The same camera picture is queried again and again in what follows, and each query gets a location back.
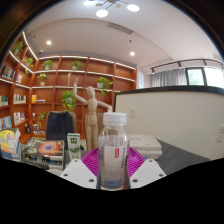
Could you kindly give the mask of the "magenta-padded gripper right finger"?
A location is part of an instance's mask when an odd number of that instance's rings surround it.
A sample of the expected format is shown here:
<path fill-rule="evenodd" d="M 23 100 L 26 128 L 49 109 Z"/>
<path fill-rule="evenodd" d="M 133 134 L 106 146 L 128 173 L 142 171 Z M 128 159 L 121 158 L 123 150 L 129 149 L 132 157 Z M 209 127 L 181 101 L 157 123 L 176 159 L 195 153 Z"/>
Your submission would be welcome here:
<path fill-rule="evenodd" d="M 128 178 L 131 189 L 146 186 L 166 176 L 154 159 L 145 159 L 139 152 L 128 151 Z"/>

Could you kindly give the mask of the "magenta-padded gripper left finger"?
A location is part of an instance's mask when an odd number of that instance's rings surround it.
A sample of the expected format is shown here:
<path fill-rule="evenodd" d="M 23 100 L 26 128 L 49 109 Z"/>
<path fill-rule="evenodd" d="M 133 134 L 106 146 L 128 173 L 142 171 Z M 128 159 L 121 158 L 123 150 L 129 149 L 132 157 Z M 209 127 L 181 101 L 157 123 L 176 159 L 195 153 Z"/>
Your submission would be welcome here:
<path fill-rule="evenodd" d="M 60 177 L 81 187 L 96 189 L 99 175 L 97 151 L 98 149 L 93 149 L 82 159 L 73 159 Z"/>

